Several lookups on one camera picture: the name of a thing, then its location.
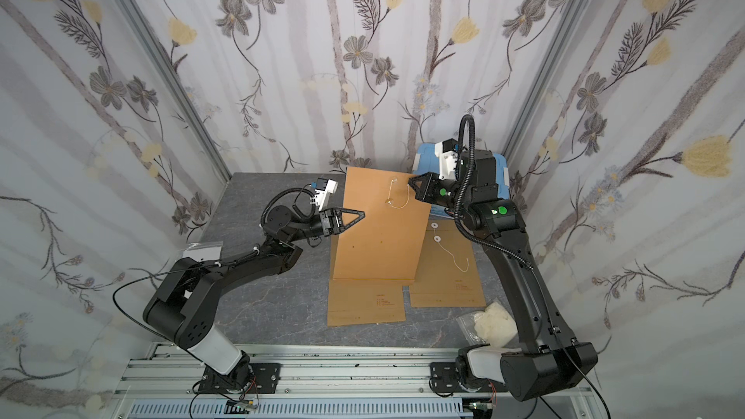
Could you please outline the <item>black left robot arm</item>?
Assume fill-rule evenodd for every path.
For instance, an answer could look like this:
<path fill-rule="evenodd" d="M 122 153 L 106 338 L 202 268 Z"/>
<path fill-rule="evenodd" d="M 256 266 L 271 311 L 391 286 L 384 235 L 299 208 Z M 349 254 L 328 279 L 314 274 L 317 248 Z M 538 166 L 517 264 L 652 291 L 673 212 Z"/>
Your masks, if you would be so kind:
<path fill-rule="evenodd" d="M 248 357 L 215 327 L 221 298 L 291 270 L 303 253 L 296 242 L 338 236 L 364 218 L 356 209 L 312 207 L 310 215 L 302 215 L 297 208 L 271 205 L 260 219 L 265 237 L 260 246 L 213 261 L 180 258 L 147 303 L 143 320 L 216 374 L 234 376 Z"/>

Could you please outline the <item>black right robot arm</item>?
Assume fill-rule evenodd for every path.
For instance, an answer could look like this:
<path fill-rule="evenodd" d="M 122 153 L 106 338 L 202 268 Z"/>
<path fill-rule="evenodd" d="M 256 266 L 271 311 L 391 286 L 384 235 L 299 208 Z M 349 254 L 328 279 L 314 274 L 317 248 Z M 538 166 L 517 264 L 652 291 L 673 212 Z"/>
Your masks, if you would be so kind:
<path fill-rule="evenodd" d="M 459 355 L 462 385 L 496 380 L 518 401 L 570 389 L 593 370 L 599 354 L 578 341 L 537 269 L 527 225 L 514 201 L 502 197 L 490 151 L 454 140 L 435 146 L 440 167 L 409 180 L 416 200 L 444 208 L 458 232 L 490 259 L 517 328 L 519 349 L 490 354 L 485 346 Z"/>

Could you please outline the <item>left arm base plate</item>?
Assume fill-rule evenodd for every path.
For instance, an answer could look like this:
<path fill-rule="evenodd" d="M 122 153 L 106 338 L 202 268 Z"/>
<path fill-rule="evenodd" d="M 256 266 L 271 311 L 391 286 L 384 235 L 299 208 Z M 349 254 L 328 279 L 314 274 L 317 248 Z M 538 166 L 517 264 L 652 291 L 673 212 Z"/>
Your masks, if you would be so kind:
<path fill-rule="evenodd" d="M 229 374 L 219 374 L 207 367 L 195 387 L 195 392 L 201 394 L 228 394 L 229 392 L 275 394 L 280 379 L 281 364 L 279 363 L 242 362 Z"/>

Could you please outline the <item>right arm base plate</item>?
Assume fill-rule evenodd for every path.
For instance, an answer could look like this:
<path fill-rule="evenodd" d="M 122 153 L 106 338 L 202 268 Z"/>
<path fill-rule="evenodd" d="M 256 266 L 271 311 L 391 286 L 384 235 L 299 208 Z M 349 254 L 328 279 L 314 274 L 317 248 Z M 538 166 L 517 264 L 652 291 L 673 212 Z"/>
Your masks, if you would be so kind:
<path fill-rule="evenodd" d="M 465 380 L 461 380 L 455 362 L 432 362 L 429 365 L 429 372 L 430 390 L 442 397 L 455 394 L 508 393 L 508 388 L 495 380 L 477 378 L 467 384 Z"/>

